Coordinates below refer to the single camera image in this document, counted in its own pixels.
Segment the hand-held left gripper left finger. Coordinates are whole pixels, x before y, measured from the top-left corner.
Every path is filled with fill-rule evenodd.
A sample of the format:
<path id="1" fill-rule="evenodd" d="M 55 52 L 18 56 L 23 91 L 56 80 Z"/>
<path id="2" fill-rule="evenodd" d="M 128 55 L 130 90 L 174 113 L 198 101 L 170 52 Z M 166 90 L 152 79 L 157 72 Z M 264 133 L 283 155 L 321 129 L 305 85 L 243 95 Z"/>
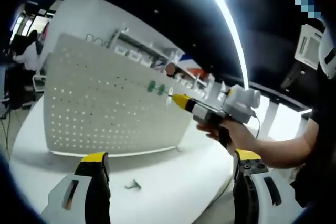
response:
<path id="1" fill-rule="evenodd" d="M 110 223 L 109 157 L 107 152 L 83 157 L 74 173 L 48 194 L 41 212 L 46 223 Z"/>

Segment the person's right hand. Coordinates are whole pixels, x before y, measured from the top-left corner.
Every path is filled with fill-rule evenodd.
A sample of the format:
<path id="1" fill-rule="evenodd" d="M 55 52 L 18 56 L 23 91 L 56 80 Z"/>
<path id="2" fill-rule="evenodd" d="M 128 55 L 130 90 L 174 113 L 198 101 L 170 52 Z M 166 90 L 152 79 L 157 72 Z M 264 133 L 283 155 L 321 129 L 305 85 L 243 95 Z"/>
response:
<path id="1" fill-rule="evenodd" d="M 205 123 L 198 123 L 196 128 L 205 132 L 208 138 L 216 141 L 220 141 L 221 139 L 219 136 L 218 127 L 214 127 Z M 260 146 L 258 140 L 243 124 L 232 121 L 230 119 L 223 119 L 219 125 L 219 128 L 228 130 L 231 142 L 229 143 L 227 149 L 231 154 L 235 149 L 243 149 L 255 153 L 259 152 Z"/>

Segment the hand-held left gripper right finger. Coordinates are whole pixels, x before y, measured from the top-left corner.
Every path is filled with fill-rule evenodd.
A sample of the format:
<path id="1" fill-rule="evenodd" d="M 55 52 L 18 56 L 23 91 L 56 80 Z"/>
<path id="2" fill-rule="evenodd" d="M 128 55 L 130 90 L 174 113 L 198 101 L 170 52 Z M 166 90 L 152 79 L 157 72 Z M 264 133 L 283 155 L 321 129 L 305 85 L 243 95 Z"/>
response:
<path id="1" fill-rule="evenodd" d="M 293 223 L 299 216 L 295 191 L 254 152 L 234 154 L 234 223 Z"/>

